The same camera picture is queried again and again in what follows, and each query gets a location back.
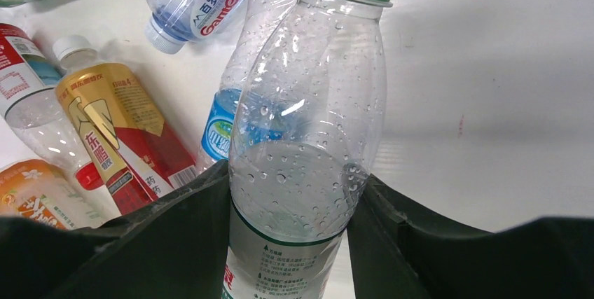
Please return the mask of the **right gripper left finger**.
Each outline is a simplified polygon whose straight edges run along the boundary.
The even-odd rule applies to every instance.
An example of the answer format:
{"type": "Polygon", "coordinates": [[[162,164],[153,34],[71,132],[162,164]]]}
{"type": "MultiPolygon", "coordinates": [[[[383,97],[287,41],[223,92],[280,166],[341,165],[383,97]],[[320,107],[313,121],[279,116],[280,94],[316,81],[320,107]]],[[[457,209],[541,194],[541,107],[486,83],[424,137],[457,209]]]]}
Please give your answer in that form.
{"type": "Polygon", "coordinates": [[[1,219],[2,298],[220,298],[228,163],[99,228],[1,219]]]}

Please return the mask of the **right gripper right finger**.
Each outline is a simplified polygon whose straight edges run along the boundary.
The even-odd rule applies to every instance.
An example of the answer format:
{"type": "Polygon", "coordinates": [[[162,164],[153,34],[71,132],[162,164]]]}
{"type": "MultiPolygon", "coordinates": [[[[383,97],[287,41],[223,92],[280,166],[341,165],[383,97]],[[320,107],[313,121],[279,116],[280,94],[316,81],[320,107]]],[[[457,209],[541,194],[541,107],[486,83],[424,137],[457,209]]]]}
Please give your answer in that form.
{"type": "Polygon", "coordinates": [[[347,236],[357,298],[592,298],[593,220],[501,232],[447,218],[368,180],[347,236]]]}

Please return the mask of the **green cap water bottle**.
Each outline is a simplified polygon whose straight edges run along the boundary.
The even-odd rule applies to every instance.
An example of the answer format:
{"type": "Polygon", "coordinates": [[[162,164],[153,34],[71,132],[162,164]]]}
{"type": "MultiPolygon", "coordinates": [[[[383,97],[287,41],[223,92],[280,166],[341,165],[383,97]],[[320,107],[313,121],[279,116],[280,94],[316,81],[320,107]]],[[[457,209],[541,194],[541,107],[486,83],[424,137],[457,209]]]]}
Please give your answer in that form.
{"type": "Polygon", "coordinates": [[[254,62],[230,140],[223,298],[321,298],[380,145],[391,0],[296,0],[254,62]]]}

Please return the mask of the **blue label clear bottle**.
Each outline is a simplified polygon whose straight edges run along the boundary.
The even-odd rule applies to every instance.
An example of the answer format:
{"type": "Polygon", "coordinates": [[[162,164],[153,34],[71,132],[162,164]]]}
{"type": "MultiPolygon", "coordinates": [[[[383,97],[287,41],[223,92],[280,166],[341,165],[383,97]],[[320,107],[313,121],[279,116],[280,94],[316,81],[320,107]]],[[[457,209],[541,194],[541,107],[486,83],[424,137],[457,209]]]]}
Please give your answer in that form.
{"type": "Polygon", "coordinates": [[[244,25],[221,76],[198,149],[196,169],[199,174],[228,158],[237,103],[248,73],[264,43],[295,1],[247,0],[244,25]]]}

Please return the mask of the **gold red energy drink bottle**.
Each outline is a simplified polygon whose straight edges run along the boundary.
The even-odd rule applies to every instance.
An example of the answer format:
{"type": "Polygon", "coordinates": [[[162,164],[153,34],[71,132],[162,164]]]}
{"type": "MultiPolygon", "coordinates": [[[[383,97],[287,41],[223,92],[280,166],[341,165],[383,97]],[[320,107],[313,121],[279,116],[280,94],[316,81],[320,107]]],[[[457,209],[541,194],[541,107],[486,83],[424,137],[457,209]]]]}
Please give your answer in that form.
{"type": "Polygon", "coordinates": [[[102,59],[80,35],[57,40],[53,52],[66,71],[55,88],[58,102],[120,213],[198,175],[191,154],[128,65],[102,59]]]}

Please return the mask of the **orange tea bottle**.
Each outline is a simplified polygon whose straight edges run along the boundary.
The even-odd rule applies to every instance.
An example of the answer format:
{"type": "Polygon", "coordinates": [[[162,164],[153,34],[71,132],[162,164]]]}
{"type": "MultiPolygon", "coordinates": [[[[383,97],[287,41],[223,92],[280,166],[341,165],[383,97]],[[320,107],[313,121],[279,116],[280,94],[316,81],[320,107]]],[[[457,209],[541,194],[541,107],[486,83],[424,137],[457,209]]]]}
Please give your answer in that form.
{"type": "Polygon", "coordinates": [[[39,159],[1,169],[1,216],[27,218],[61,230],[97,228],[106,222],[61,169],[39,159]]]}

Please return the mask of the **red Nongfu label bottle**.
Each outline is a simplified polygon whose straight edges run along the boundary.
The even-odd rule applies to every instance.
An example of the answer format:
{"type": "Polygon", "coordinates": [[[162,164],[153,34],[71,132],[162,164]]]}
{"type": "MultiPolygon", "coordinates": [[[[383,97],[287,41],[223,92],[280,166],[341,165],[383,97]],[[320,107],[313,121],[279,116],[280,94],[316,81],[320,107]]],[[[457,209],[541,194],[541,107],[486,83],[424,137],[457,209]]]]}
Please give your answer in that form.
{"type": "Polygon", "coordinates": [[[21,28],[1,23],[1,117],[40,158],[94,190],[104,183],[57,100],[60,79],[21,28]]]}

